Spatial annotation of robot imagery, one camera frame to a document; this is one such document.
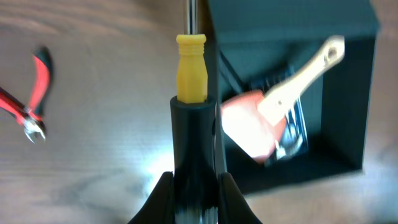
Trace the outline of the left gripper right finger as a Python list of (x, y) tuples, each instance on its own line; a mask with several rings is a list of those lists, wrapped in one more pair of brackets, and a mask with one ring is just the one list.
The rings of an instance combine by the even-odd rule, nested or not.
[(232, 175), (228, 172), (224, 172), (218, 176), (218, 223), (262, 223), (252, 212)]

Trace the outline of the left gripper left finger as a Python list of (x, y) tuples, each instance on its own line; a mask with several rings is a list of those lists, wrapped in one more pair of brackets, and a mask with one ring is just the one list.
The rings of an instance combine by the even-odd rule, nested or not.
[(145, 204), (128, 224), (174, 224), (174, 175), (164, 172)]

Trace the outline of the black yellow screwdriver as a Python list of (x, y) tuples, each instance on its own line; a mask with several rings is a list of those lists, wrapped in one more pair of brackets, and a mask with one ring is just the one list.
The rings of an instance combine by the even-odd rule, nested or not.
[(170, 100), (174, 144), (177, 223), (217, 223), (215, 100), (208, 96), (204, 51), (198, 31), (198, 2), (183, 1), (184, 33), (178, 43), (177, 95)]

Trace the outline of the orange scraper wooden handle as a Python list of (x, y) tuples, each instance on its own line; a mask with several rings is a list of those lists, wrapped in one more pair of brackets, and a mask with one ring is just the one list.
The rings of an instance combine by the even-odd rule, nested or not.
[(296, 73), (267, 92), (253, 90), (221, 105), (221, 124), (247, 155), (262, 164), (278, 150), (286, 115), (307, 88), (345, 56), (345, 38), (329, 37), (315, 55)]

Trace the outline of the black handled claw hammer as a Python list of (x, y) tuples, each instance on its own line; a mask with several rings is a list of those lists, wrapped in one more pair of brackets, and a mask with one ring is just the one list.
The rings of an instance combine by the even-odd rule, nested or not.
[[(282, 63), (274, 68), (286, 67), (288, 65), (289, 64), (287, 64), (287, 63)], [(231, 87), (231, 89), (234, 91), (234, 96), (232, 96), (231, 98), (238, 96), (240, 94), (252, 91), (248, 87), (249, 82), (243, 83), (243, 81), (238, 77), (238, 74), (236, 73), (235, 69), (228, 62), (228, 60), (226, 59), (224, 54), (220, 54), (220, 74), (224, 78), (224, 80), (227, 82), (227, 84)]]

